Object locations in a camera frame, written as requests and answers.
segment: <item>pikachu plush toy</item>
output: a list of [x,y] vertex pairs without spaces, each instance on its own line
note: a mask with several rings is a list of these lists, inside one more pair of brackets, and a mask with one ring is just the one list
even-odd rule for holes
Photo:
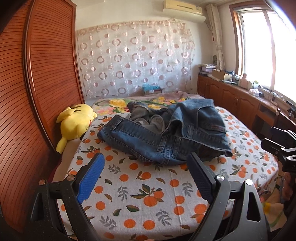
[[67,144],[67,141],[80,138],[85,133],[96,118],[96,113],[87,104],[78,104],[67,107],[57,117],[57,123],[61,122],[62,139],[57,144],[56,151],[61,153]]

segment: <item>blue gripper pad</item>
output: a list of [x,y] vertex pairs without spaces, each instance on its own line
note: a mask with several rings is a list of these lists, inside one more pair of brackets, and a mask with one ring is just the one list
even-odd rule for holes
[[77,194],[77,200],[81,204],[84,200],[87,200],[94,189],[96,182],[98,181],[104,166],[105,166],[105,157],[103,154],[95,155],[89,164],[83,166],[82,168],[88,168],[85,175],[82,177],[79,183],[79,190]]
[[214,172],[202,163],[196,153],[187,156],[187,166],[202,198],[211,204],[215,198],[216,188]]

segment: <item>blue denim jeans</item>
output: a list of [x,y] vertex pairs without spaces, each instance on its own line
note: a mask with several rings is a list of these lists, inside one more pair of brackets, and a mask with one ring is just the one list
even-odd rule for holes
[[108,145],[136,156],[143,162],[178,165],[195,152],[202,161],[225,154],[232,156],[222,118],[211,99],[190,99],[154,110],[140,102],[128,108],[144,107],[147,115],[161,115],[166,124],[162,133],[154,133],[132,120],[115,115],[99,132]]

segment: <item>curtain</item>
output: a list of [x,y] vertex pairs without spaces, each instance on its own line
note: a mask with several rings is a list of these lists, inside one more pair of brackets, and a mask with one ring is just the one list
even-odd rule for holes
[[215,42],[218,69],[224,70],[224,59],[222,54],[222,29],[217,6],[214,6],[212,3],[207,5],[207,13]]
[[177,21],[137,21],[76,31],[78,66],[87,98],[141,95],[143,84],[165,91],[190,86],[195,44]]

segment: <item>wooden wardrobe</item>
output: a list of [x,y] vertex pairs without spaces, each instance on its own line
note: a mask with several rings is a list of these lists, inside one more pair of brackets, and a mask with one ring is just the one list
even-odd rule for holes
[[6,222],[20,232],[38,181],[59,159],[56,118],[84,103],[75,12],[69,0],[29,0],[0,34],[0,202]]

